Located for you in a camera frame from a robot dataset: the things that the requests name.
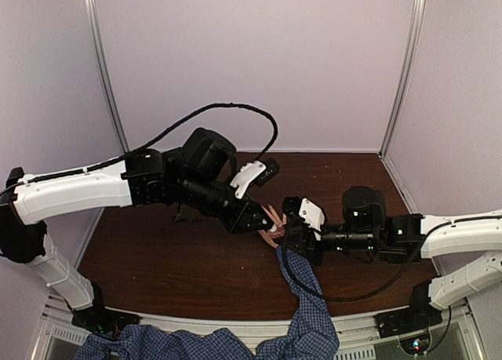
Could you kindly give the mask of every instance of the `white panel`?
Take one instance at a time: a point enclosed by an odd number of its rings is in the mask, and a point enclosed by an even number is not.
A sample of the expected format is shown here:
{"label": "white panel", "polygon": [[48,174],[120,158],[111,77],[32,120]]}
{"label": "white panel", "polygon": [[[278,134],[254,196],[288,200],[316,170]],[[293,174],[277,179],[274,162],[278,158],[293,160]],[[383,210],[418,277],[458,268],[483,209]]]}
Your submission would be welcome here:
{"label": "white panel", "polygon": [[[275,150],[376,151],[402,66],[413,0],[96,0],[132,147],[212,102],[245,102],[279,123]],[[250,113],[204,114],[239,149],[271,133]]]}
{"label": "white panel", "polygon": [[[118,153],[82,0],[0,0],[0,184],[12,167],[47,173]],[[48,220],[76,260],[93,218]],[[48,289],[31,270],[0,259],[0,358],[23,359]]]}
{"label": "white panel", "polygon": [[[502,0],[427,0],[417,59],[389,157],[417,208],[438,215],[502,206]],[[472,255],[445,257],[444,268]],[[500,357],[502,286],[469,300]]]}

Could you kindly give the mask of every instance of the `ventilation grille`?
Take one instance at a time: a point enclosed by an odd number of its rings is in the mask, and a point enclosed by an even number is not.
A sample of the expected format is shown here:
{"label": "ventilation grille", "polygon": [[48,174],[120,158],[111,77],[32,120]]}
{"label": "ventilation grille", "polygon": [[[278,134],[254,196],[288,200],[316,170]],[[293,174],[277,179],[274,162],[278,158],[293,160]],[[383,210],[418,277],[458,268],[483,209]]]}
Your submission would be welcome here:
{"label": "ventilation grille", "polygon": [[377,360],[377,357],[373,346],[368,346],[355,350],[338,351],[335,360]]}
{"label": "ventilation grille", "polygon": [[77,344],[79,346],[84,344],[87,337],[87,335],[85,335],[84,333],[79,333],[73,331],[72,329],[67,329],[58,325],[54,327],[53,336],[57,339]]}

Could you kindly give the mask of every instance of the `person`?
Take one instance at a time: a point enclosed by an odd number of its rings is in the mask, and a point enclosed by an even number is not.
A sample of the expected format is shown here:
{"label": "person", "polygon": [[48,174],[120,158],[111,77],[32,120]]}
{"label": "person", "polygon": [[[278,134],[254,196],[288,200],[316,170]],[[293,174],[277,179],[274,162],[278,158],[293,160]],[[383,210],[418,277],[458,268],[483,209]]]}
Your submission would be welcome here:
{"label": "person", "polygon": [[[326,302],[305,292],[288,276],[282,262],[282,248],[275,242],[285,235],[287,218],[280,216],[271,205],[264,210],[275,227],[273,231],[259,231],[259,234],[275,249],[281,272],[299,300],[285,336],[265,340],[254,355],[229,329],[198,336],[184,330],[164,333],[151,325],[128,325],[116,340],[89,335],[75,360],[108,360],[111,352],[117,353],[121,360],[333,360],[340,341]],[[290,250],[287,257],[296,277],[321,293],[308,261]]]}

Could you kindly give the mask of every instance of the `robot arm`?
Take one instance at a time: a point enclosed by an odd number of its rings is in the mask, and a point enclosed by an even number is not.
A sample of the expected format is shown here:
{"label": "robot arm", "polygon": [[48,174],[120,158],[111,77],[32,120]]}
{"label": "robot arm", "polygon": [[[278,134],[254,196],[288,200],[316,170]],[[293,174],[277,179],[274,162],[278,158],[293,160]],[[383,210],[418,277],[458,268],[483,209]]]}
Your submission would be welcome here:
{"label": "robot arm", "polygon": [[271,228],[271,219],[246,191],[269,181],[278,165],[271,159],[255,161],[234,173],[230,183],[218,181],[229,160],[235,168],[234,157],[233,144],[199,128],[182,147],[164,153],[147,149],[102,169],[90,165],[79,173],[47,176],[15,168],[7,180],[12,188],[0,196],[0,250],[11,261],[26,264],[64,297],[76,325],[106,331],[115,323],[122,327],[135,322],[137,317],[105,309],[99,286],[69,264],[43,220],[99,207],[182,203],[220,219],[230,233]]}
{"label": "robot arm", "polygon": [[502,210],[465,216],[385,216],[384,196],[368,187],[351,187],[342,197],[344,223],[326,222],[308,199],[286,198],[283,212],[292,227],[288,248],[313,264],[325,251],[370,251],[395,264],[449,253],[488,250],[449,275],[416,285],[409,307],[377,315],[381,337],[425,329],[442,321],[440,310],[502,282]]}

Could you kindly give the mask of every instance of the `human hand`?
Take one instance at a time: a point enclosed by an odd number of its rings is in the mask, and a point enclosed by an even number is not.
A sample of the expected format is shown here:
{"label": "human hand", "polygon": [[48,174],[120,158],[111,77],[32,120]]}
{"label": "human hand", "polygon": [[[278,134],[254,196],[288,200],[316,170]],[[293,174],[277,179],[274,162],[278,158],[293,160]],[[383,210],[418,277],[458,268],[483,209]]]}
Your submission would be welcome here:
{"label": "human hand", "polygon": [[262,206],[264,211],[267,213],[267,215],[272,219],[274,222],[274,226],[267,230],[267,231],[258,231],[260,236],[262,237],[265,242],[270,245],[272,248],[277,248],[278,245],[274,242],[276,238],[281,238],[284,236],[285,229],[284,226],[286,225],[287,222],[287,217],[286,215],[282,214],[282,218],[279,216],[277,211],[275,211],[274,207],[271,205],[268,205],[268,209]]}

